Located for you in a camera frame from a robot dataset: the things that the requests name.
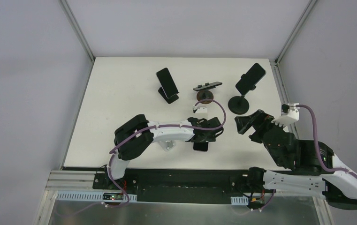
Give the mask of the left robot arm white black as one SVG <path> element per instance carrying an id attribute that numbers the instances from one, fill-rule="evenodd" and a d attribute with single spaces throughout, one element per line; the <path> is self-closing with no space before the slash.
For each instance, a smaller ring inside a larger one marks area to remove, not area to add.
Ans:
<path id="1" fill-rule="evenodd" d="M 202 144 L 216 141 L 224 131 L 217 117 L 212 119 L 189 117 L 180 122 L 156 122 L 145 115 L 134 116 L 114 132 L 115 147 L 110 150 L 104 183 L 110 189 L 122 185 L 129 162 L 139 157 L 152 143 L 159 143 L 165 151 L 175 146 L 176 141 L 190 142 L 202 151 Z"/>

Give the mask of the purple smartphone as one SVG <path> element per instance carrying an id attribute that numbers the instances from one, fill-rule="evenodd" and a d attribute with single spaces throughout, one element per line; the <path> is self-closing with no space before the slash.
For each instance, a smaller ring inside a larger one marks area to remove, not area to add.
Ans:
<path id="1" fill-rule="evenodd" d="M 207 152 L 208 151 L 208 142 L 194 142 L 193 143 L 193 150 L 199 152 Z"/>

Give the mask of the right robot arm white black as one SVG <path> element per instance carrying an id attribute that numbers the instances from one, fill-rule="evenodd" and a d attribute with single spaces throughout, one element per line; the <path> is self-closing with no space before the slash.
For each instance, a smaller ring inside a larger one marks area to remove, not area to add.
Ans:
<path id="1" fill-rule="evenodd" d="M 278 118 L 257 110 L 235 118 L 238 133 L 250 128 L 253 142 L 262 144 L 282 171 L 251 167 L 245 184 L 251 192 L 286 190 L 325 200 L 342 210 L 357 210 L 357 173 L 346 166 L 333 150 L 318 141 L 317 130 L 312 140 L 297 139 L 286 132 L 286 126 L 299 120 L 300 104 L 282 106 Z"/>

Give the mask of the black smartphone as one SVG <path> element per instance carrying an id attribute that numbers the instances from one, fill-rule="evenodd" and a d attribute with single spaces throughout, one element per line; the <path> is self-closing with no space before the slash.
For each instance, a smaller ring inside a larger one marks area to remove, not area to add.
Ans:
<path id="1" fill-rule="evenodd" d="M 221 85 L 222 85 L 222 82 L 212 82 L 212 83 L 207 82 L 205 84 L 197 85 L 195 88 L 193 88 L 193 90 L 194 91 L 210 90 L 210 89 L 214 89 Z"/>
<path id="2" fill-rule="evenodd" d="M 162 90 L 167 98 L 171 98 L 178 94 L 177 86 L 170 74 L 168 68 L 163 68 L 156 73 L 156 76 L 161 84 Z"/>

